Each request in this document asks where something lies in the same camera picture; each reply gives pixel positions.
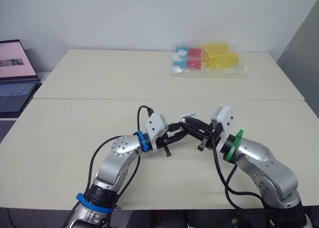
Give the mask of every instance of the gray panel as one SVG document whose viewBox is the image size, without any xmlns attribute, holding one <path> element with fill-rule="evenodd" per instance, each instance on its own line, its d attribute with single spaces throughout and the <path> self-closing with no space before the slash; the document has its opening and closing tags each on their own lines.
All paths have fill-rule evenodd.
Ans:
<svg viewBox="0 0 319 228">
<path fill-rule="evenodd" d="M 277 63 L 319 117 L 319 0 Z"/>
</svg>

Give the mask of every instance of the plastic bag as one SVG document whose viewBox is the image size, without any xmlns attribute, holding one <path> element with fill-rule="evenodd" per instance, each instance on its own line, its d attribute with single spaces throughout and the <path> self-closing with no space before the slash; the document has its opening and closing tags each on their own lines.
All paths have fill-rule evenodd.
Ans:
<svg viewBox="0 0 319 228">
<path fill-rule="evenodd" d="M 179 77 L 244 78 L 247 65 L 227 42 L 184 42 L 173 45 L 171 72 Z"/>
</svg>

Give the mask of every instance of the yellow block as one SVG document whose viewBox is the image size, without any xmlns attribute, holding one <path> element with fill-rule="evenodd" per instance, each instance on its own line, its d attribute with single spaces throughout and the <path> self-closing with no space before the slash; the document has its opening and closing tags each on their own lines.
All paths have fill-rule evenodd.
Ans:
<svg viewBox="0 0 319 228">
<path fill-rule="evenodd" d="M 207 69 L 229 68 L 239 61 L 226 43 L 203 45 L 202 57 Z"/>
</svg>

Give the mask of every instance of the black cable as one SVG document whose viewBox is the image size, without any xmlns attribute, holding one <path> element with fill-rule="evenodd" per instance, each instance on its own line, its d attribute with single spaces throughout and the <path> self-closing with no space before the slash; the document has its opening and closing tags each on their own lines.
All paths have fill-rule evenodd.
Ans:
<svg viewBox="0 0 319 228">
<path fill-rule="evenodd" d="M 122 194 L 125 192 L 125 190 L 126 190 L 127 187 L 129 186 L 129 184 L 130 184 L 131 181 L 133 180 L 133 178 L 134 178 L 134 176 L 135 176 L 135 174 L 136 174 L 136 172 L 138 171 L 138 168 L 139 168 L 139 166 L 140 166 L 140 161 L 141 161 L 141 157 L 139 156 L 139 157 L 138 157 L 138 162 L 137 162 L 137 164 L 136 164 L 136 167 L 135 167 L 135 170 L 134 170 L 133 174 L 131 175 L 131 177 L 130 177 L 130 179 L 128 180 L 127 184 L 124 186 L 124 188 L 121 190 L 121 192 L 120 192 L 119 195 L 117 196 L 115 203 L 119 200 L 119 198 L 122 196 Z"/>
<path fill-rule="evenodd" d="M 108 223 L 106 224 L 106 228 L 110 228 L 110 225 L 111 225 L 111 215 L 112 215 L 112 213 L 109 213 Z"/>
<path fill-rule="evenodd" d="M 142 106 L 139 107 L 139 109 L 138 109 L 138 116 L 137 116 L 138 131 L 140 131 L 140 112 L 141 112 L 141 109 L 142 109 L 142 108 L 147 109 L 147 110 L 148 110 L 148 113 L 150 113 L 151 111 L 153 111 L 150 107 L 147 107 L 147 106 L 145 106 L 145 105 L 142 105 Z"/>
<path fill-rule="evenodd" d="M 91 158 L 91 161 L 90 161 L 90 167 L 89 167 L 89 176 L 88 176 L 88 182 L 87 182 L 87 185 L 86 185 L 86 188 L 85 188 L 85 191 L 84 191 L 84 195 L 87 194 L 89 188 L 90 188 L 90 185 L 91 185 L 91 178 L 92 178 L 92 169 L 93 169 L 93 163 L 94 163 L 94 159 L 96 157 L 96 154 L 100 151 L 100 149 L 105 145 L 107 144 L 108 142 L 118 138 L 118 137 L 121 137 L 121 136 L 115 136 L 115 137 L 112 137 L 106 141 L 104 141 L 96 150 L 95 152 L 93 153 L 93 156 Z M 63 228 L 66 227 L 69 219 L 71 218 L 73 212 L 75 211 L 76 207 L 80 204 L 80 201 L 78 201 L 75 206 L 72 208 L 72 210 L 70 211 L 69 215 L 67 216 L 67 218 L 65 219 L 65 222 L 63 224 Z"/>
<path fill-rule="evenodd" d="M 227 188 L 227 190 L 234 194 L 234 195 L 238 195 L 238 196 L 242 196 L 242 195 L 248 195 L 248 196 L 254 196 L 254 197 L 257 197 L 260 201 L 263 201 L 263 198 L 256 194 L 256 193 L 253 193 L 253 192 L 237 192 L 237 191 L 234 191 L 233 189 L 231 189 L 228 184 L 226 183 L 224 177 L 223 177 L 223 174 L 221 172 L 221 169 L 220 169 L 220 166 L 219 166 L 219 162 L 218 162 L 218 157 L 217 157 L 217 151 L 216 151 L 216 144 L 215 144 L 215 139 L 212 138 L 211 140 L 211 145 L 212 145 L 212 150 L 213 150 L 213 155 L 214 155 L 214 161 L 215 161 L 215 165 L 216 165 L 216 170 L 217 170 L 217 173 L 219 175 L 219 178 L 221 180 L 221 182 L 223 183 L 223 185 Z"/>
<path fill-rule="evenodd" d="M 229 184 L 229 181 L 230 181 L 230 179 L 232 178 L 232 176 L 234 175 L 234 173 L 235 173 L 237 167 L 238 167 L 238 165 L 237 165 L 237 163 L 235 163 L 233 169 L 231 170 L 231 172 L 230 172 L 230 174 L 229 174 L 229 176 L 228 176 L 228 178 L 227 178 L 227 180 L 226 180 L 226 184 Z M 229 196 L 229 193 L 228 193 L 228 190 L 227 190 L 227 187 L 226 187 L 226 186 L 225 186 L 225 195 L 226 195 L 226 198 L 227 198 L 228 202 L 229 202 L 235 209 L 240 210 L 240 211 L 243 211 L 243 212 L 247 212 L 247 210 L 245 210 L 245 209 L 243 209 L 243 208 L 237 206 L 237 205 L 230 199 L 230 196 Z M 250 212 L 253 212 L 254 214 L 256 214 L 256 213 L 264 213 L 264 211 L 250 211 Z"/>
<path fill-rule="evenodd" d="M 100 149 L 105 145 L 107 144 L 108 142 L 114 140 L 114 139 L 117 139 L 121 136 L 115 136 L 115 137 L 112 137 L 106 141 L 104 141 L 96 150 L 95 152 L 93 153 L 93 156 L 91 158 L 91 162 L 90 162 L 90 168 L 89 168 L 89 177 L 88 177 L 88 182 L 87 182 L 87 185 L 86 185 L 86 188 L 85 188 L 85 192 L 84 192 L 84 196 L 86 195 L 86 193 L 88 192 L 89 188 L 90 188 L 90 185 L 91 185 L 91 178 L 92 178 L 92 168 L 93 168 L 93 163 L 94 163 L 94 159 L 95 159 L 95 156 L 96 154 L 100 151 Z"/>
<path fill-rule="evenodd" d="M 10 212 L 9 212 L 9 208 L 6 209 L 6 212 L 8 213 L 8 217 L 9 217 L 10 224 L 11 224 L 14 228 L 17 228 L 17 227 L 13 224 L 13 222 L 12 222 L 11 215 L 10 215 Z"/>
<path fill-rule="evenodd" d="M 262 210 L 247 210 L 247 209 L 244 209 L 244 208 L 241 208 L 239 206 L 237 206 L 229 197 L 229 194 L 228 192 L 231 192 L 233 193 L 234 195 L 250 195 L 250 196 L 254 196 L 254 197 L 257 197 L 259 198 L 262 203 L 264 204 L 262 198 L 256 194 L 256 193 L 253 193 L 253 192 L 237 192 L 237 191 L 234 191 L 232 190 L 229 186 L 228 186 L 228 183 L 225 181 L 225 178 L 221 172 L 221 169 L 220 169 L 220 166 L 219 166 L 219 162 L 218 162 L 218 157 L 217 157 L 217 151 L 216 151 L 216 144 L 215 144 L 215 139 L 212 138 L 211 139 L 211 146 L 212 146 L 212 150 L 213 150 L 213 155 L 214 155 L 214 161 L 215 161 L 215 165 L 216 165 L 216 170 L 217 170 L 217 173 L 219 175 L 219 178 L 220 180 L 222 181 L 224 187 L 225 187 L 225 195 L 226 195 L 226 198 L 228 200 L 228 202 L 232 205 L 233 208 L 239 210 L 239 211 L 242 211 L 242 212 L 245 212 L 245 213 L 249 213 L 249 214 L 262 214 L 262 213 L 274 213 L 277 215 L 277 213 L 273 210 L 270 210 L 270 209 L 262 209 Z M 234 174 L 234 172 L 236 171 L 237 169 L 237 164 L 235 164 L 234 168 L 232 169 L 231 173 L 229 174 L 227 180 L 231 179 L 232 175 Z"/>
<path fill-rule="evenodd" d="M 140 130 L 140 112 L 141 112 L 141 109 L 142 108 L 145 108 L 148 110 L 148 114 L 149 116 L 153 113 L 153 110 L 150 108 L 150 107 L 147 107 L 145 105 L 142 105 L 139 107 L 138 109 L 138 114 L 137 114 L 137 126 L 138 126 L 138 131 Z M 124 188 L 121 190 L 121 192 L 117 195 L 114 203 L 113 203 L 113 207 L 115 206 L 116 202 L 118 202 L 118 200 L 120 199 L 120 197 L 122 196 L 122 194 L 125 192 L 125 190 L 128 188 L 129 184 L 131 183 L 131 181 L 133 180 L 133 178 L 135 177 L 135 174 L 137 173 L 138 169 L 139 169 L 139 166 L 140 166 L 140 162 L 141 162 L 141 157 L 139 156 L 138 157 L 138 162 L 136 164 L 136 167 L 135 167 L 135 170 L 133 172 L 133 174 L 131 175 L 130 179 L 128 180 L 127 184 L 124 186 Z M 109 216 L 108 216 L 108 224 L 107 224 L 107 228 L 110 228 L 110 223 L 111 223 L 111 214 L 112 213 L 109 213 Z"/>
</svg>

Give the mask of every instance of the red block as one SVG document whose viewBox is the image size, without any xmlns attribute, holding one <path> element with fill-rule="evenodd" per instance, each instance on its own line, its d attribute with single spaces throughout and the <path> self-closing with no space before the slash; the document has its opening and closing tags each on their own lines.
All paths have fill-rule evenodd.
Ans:
<svg viewBox="0 0 319 228">
<path fill-rule="evenodd" d="M 200 48 L 189 48 L 188 57 L 189 58 L 200 59 L 200 57 L 201 57 L 201 49 Z"/>
<path fill-rule="evenodd" d="M 193 70 L 200 70 L 201 69 L 201 60 L 200 59 L 188 60 L 187 61 L 187 68 L 193 69 Z"/>
</svg>

